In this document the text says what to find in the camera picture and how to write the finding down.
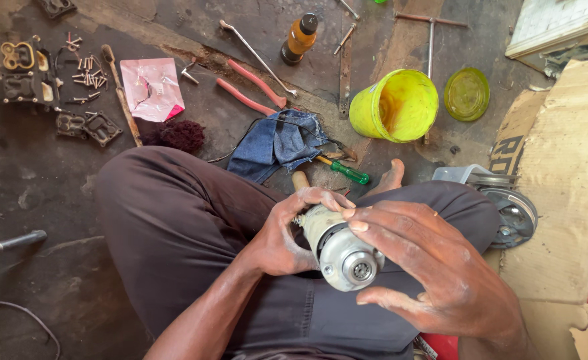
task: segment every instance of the pink plastic bag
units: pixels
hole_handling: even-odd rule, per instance
[[[185,109],[173,58],[122,60],[121,72],[132,116],[163,122]]]

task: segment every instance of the fingernail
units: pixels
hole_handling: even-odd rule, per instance
[[[349,228],[352,231],[362,233],[363,231],[367,231],[369,229],[369,224],[366,222],[362,222],[362,221],[352,221],[349,223]]]
[[[342,212],[342,218],[347,220],[348,218],[353,217],[355,213],[356,213],[356,209],[346,209],[345,211]]]

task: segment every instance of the pliers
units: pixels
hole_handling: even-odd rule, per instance
[[[281,109],[285,107],[287,99],[285,97],[280,97],[276,95],[274,91],[269,86],[267,86],[267,84],[263,80],[259,79],[256,75],[252,74],[248,70],[243,69],[234,60],[227,60],[227,65],[229,65],[232,69],[241,74],[243,77],[247,78],[252,83],[256,84],[267,95],[267,97],[269,97],[270,100],[272,100],[272,102],[276,106],[278,106]],[[263,113],[265,116],[270,116],[271,114],[276,113],[275,110],[272,110],[267,106],[263,106],[258,102],[250,100],[248,97],[243,95],[237,88],[235,88],[230,83],[227,83],[225,80],[221,78],[216,79],[216,84],[227,90],[229,94],[232,94],[236,99],[238,99],[243,104],[249,106],[250,108],[260,113]]]

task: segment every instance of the dirty floor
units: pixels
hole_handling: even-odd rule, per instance
[[[542,74],[504,57],[509,27],[515,25],[521,0],[349,1],[361,16],[351,38],[352,98],[392,70],[427,70],[428,24],[395,20],[395,11],[470,24],[469,29],[436,26],[433,81],[441,100],[430,131],[431,143],[370,140],[339,118],[340,56],[332,53],[353,19],[337,0],[73,1],[78,10],[55,20],[47,18],[38,1],[0,1],[0,45],[36,34],[54,51],[71,32],[72,37],[84,39],[80,50],[84,56],[100,57],[101,45],[109,44],[117,61],[173,57],[178,71],[192,56],[197,57],[205,66],[191,73],[200,84],[180,80],[186,109],[178,118],[206,128],[205,144],[195,155],[209,160],[227,153],[260,116],[216,86],[216,78],[225,78],[251,99],[270,104],[257,86],[225,65],[229,58],[285,95],[242,43],[220,29],[218,20],[224,19],[286,84],[298,90],[298,99],[288,96],[288,106],[317,113],[330,136],[358,152],[359,161],[350,165],[371,176],[367,185],[350,183],[319,163],[300,167],[312,185],[346,187],[341,192],[350,189],[351,199],[375,186],[393,158],[405,162],[404,185],[431,179],[434,169],[441,166],[487,165],[496,131],[513,99],[529,85],[550,85]],[[320,20],[317,44],[297,67],[288,67],[278,57],[280,46],[291,22],[310,11]],[[66,81],[63,98],[86,91],[71,82],[76,69],[74,61],[66,61],[73,59],[66,58],[68,55],[65,51],[59,61],[60,77]],[[473,122],[453,119],[442,101],[447,79],[464,67],[481,70],[491,89],[486,113]],[[93,200],[99,169],[135,144],[112,91],[90,105],[69,107],[77,113],[103,110],[124,133],[101,148],[91,140],[57,136],[53,112],[0,104],[0,240],[33,229],[49,234],[41,245],[0,254],[0,300],[20,304],[40,316],[61,341],[61,359],[140,359],[152,339],[122,288]],[[455,155],[450,152],[453,145],[461,149]],[[226,162],[218,165],[224,167]],[[290,176],[283,169],[264,185],[293,192]],[[55,349],[29,316],[0,307],[0,359],[53,359]]]

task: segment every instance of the brown bottle cap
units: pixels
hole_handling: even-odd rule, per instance
[[[314,13],[306,13],[300,19],[300,31],[305,35],[312,35],[318,28],[318,18]]]

